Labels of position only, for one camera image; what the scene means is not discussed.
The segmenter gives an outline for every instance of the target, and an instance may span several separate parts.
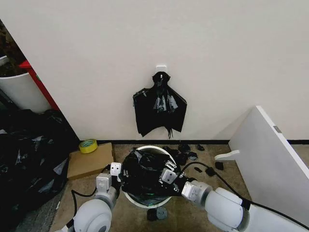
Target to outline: cardboard box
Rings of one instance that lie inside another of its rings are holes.
[[[100,173],[106,165],[112,162],[114,159],[111,143],[99,145],[95,151],[88,154],[74,151],[70,153],[67,178],[74,180]]]

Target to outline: white bucket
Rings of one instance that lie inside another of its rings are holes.
[[[137,150],[141,150],[141,151],[146,151],[146,152],[150,152],[150,153],[159,153],[159,154],[166,154],[170,156],[170,159],[174,162],[174,164],[176,164],[175,160],[173,159],[173,157],[164,149],[157,147],[157,146],[141,146],[139,148],[137,148]],[[128,200],[130,202],[132,202],[133,204],[135,204],[136,206],[140,207],[140,208],[145,208],[145,209],[152,209],[152,208],[157,208],[160,206],[163,206],[166,202],[168,202],[171,197],[166,198],[164,201],[158,203],[158,204],[154,204],[154,205],[150,205],[150,206],[145,206],[143,204],[140,204],[138,202],[136,202],[135,200],[133,200],[129,194],[127,194],[126,192],[123,192],[126,196],[126,198],[128,198]]]

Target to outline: black baseboard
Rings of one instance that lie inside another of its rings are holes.
[[[229,140],[97,140],[98,144],[228,144]],[[288,140],[289,144],[309,144],[309,140]]]
[[[308,139],[302,139],[302,140],[294,140],[294,139],[288,139],[289,144],[309,144]]]

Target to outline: white adhesive hook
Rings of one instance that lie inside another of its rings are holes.
[[[157,72],[166,72],[166,73],[168,73],[168,67],[165,64],[158,64],[155,67],[155,73],[157,73]]]

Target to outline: black cable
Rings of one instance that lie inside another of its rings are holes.
[[[192,164],[200,164],[200,165],[203,165],[203,166],[206,167],[206,168],[209,168],[208,165],[206,165],[206,164],[204,164],[204,163],[201,163],[201,162],[197,162],[197,161],[188,163],[188,164],[185,165],[184,168],[180,171],[180,173],[179,173],[178,176],[174,179],[174,181],[171,183],[171,185],[175,182],[176,179],[179,178],[179,176],[181,176],[181,174],[187,169],[187,167],[189,167],[189,166],[192,165]]]
[[[179,173],[179,175],[176,177],[176,179],[184,172],[184,170],[185,169],[187,169],[190,165],[192,165],[192,164],[200,164],[200,165],[203,165],[204,167],[206,167],[206,168],[210,168],[208,165],[206,165],[206,164],[204,164],[204,163],[201,163],[201,162],[191,162],[191,163],[188,163],[187,165],[185,165],[185,167],[182,169],[182,171]],[[275,209],[272,209],[272,208],[269,208],[269,207],[267,207],[267,206],[265,206],[265,205],[262,205],[262,204],[259,204],[259,203],[256,203],[256,202],[253,202],[253,201],[250,201],[250,200],[248,200],[248,199],[246,199],[246,198],[244,198],[244,197],[242,197],[239,193],[237,193],[215,170],[213,170],[214,171],[214,173],[215,173],[215,175],[217,176],[217,177],[219,177],[219,179],[223,182],[223,183],[225,183],[225,185],[234,193],[234,194],[236,194],[239,198],[241,198],[241,199],[243,199],[243,200],[245,200],[245,201],[248,201],[249,203],[251,203],[251,204],[254,204],[254,205],[256,205],[256,206],[259,206],[259,207],[261,207],[261,208],[264,208],[264,209],[266,209],[266,210],[269,210],[269,211],[271,211],[271,212],[273,212],[273,213],[276,213],[276,214],[279,214],[280,216],[282,216],[282,217],[284,217],[284,218],[287,218],[287,219],[289,219],[289,220],[291,220],[292,222],[294,222],[294,223],[296,223],[296,224],[298,224],[298,225],[300,225],[301,227],[303,227],[303,228],[305,228],[306,230],[308,230],[309,231],[309,227],[308,226],[306,226],[306,225],[304,225],[303,223],[301,223],[301,222],[299,222],[299,221],[297,221],[297,220],[295,220],[294,218],[292,218],[292,217],[290,217],[290,216],[287,216],[287,215],[285,215],[284,213],[281,213],[281,212],[279,212],[279,211],[277,211],[277,210],[275,210]]]
[[[110,165],[107,165],[105,168],[102,169],[101,173],[104,172],[106,169],[108,169]],[[93,190],[93,192],[91,194],[81,194],[75,190],[71,190],[71,194],[72,194],[72,198],[73,198],[73,201],[74,201],[74,216],[76,215],[77,213],[77,201],[76,201],[76,196],[75,195],[78,195],[78,196],[81,196],[81,197],[92,197],[97,191],[97,187],[95,187],[95,189]]]

